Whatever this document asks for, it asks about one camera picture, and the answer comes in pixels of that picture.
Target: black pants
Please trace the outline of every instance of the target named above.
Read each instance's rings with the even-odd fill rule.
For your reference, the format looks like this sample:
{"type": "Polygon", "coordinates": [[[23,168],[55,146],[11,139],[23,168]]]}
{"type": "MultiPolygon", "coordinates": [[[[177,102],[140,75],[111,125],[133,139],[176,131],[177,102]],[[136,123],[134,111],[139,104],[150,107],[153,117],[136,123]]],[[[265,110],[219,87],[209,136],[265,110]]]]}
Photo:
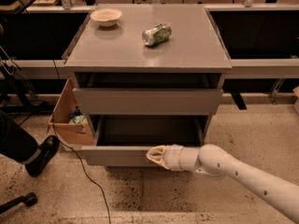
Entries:
{"type": "Polygon", "coordinates": [[[0,110],[0,153],[26,164],[37,152],[38,143],[0,110]]]}

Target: bowl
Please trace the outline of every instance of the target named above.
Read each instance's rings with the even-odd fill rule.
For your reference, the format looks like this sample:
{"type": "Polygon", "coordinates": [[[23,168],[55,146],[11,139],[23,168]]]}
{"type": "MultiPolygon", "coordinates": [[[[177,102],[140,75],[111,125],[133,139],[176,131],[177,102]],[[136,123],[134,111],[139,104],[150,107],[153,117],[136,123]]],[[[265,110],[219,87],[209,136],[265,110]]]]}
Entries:
{"type": "Polygon", "coordinates": [[[121,11],[116,8],[101,8],[92,12],[91,18],[98,21],[100,26],[114,26],[121,17],[121,11]]]}

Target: silver can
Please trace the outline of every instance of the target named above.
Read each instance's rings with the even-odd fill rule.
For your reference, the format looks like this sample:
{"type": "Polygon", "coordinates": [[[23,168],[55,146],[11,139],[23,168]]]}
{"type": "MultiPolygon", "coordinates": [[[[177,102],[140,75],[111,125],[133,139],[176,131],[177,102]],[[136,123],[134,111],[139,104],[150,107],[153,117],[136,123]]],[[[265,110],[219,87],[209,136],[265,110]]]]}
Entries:
{"type": "Polygon", "coordinates": [[[146,46],[164,42],[171,35],[171,28],[167,23],[161,23],[154,28],[148,29],[142,33],[142,39],[146,46]]]}

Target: floor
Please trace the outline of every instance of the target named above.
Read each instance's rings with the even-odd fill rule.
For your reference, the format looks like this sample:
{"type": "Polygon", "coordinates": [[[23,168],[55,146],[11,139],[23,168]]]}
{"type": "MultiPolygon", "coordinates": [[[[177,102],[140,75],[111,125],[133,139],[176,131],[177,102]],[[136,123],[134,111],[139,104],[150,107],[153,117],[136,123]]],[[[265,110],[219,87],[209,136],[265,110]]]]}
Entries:
{"type": "MultiPolygon", "coordinates": [[[[263,95],[243,96],[247,110],[223,97],[206,143],[236,158],[299,185],[299,114],[289,96],[271,105],[263,95]]],[[[21,123],[26,115],[14,116],[21,123]]],[[[48,132],[48,115],[36,115],[22,127],[39,143],[48,132]]],[[[111,223],[292,223],[229,177],[212,179],[164,170],[86,172],[103,188],[111,223]]],[[[45,171],[30,177],[24,167],[0,157],[0,203],[33,191],[38,203],[23,203],[0,215],[0,223],[109,223],[101,190],[84,174],[78,157],[60,148],[45,171]]]]}

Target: black shoe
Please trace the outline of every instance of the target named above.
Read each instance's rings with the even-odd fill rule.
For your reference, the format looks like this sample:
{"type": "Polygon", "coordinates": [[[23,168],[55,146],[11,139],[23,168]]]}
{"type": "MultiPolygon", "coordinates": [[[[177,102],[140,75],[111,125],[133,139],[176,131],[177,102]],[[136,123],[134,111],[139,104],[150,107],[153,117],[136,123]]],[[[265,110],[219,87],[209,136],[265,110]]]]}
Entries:
{"type": "Polygon", "coordinates": [[[57,153],[59,143],[59,139],[54,135],[45,139],[44,143],[38,147],[41,152],[37,158],[25,165],[25,168],[30,176],[36,177],[43,172],[47,163],[57,153]]]}

